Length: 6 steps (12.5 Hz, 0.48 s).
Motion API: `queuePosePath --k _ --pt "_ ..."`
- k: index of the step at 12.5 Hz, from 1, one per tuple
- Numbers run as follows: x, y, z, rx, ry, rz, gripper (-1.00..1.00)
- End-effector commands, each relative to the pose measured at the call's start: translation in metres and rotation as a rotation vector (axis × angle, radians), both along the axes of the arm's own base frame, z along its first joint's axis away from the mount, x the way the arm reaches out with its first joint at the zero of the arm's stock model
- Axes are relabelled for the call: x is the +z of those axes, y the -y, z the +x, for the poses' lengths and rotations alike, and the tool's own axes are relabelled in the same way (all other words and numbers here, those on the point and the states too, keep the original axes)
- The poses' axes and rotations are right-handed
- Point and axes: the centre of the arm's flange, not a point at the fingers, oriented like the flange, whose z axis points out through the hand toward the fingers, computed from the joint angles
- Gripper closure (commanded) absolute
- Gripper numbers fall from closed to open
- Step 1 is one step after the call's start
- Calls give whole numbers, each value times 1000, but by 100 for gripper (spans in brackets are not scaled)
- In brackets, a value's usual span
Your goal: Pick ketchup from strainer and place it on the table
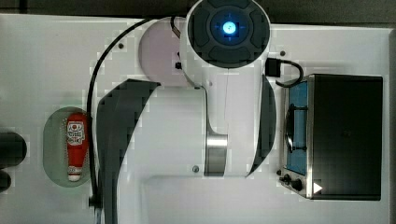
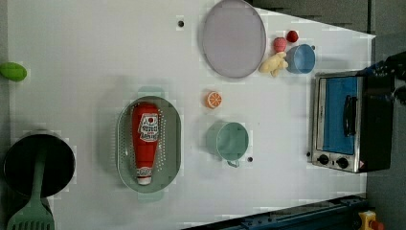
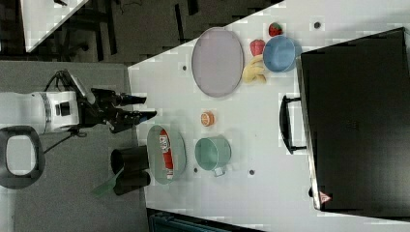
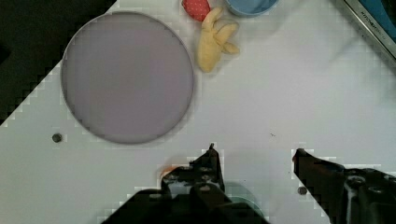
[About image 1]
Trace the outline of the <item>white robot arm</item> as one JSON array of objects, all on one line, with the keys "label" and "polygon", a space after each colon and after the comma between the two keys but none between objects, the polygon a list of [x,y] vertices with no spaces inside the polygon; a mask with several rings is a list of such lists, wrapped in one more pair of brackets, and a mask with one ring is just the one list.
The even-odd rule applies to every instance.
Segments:
[{"label": "white robot arm", "polygon": [[154,177],[247,177],[275,137],[263,72],[270,22],[255,0],[198,0],[180,30],[187,87],[127,79],[96,112],[105,224],[147,224],[143,186]]}]

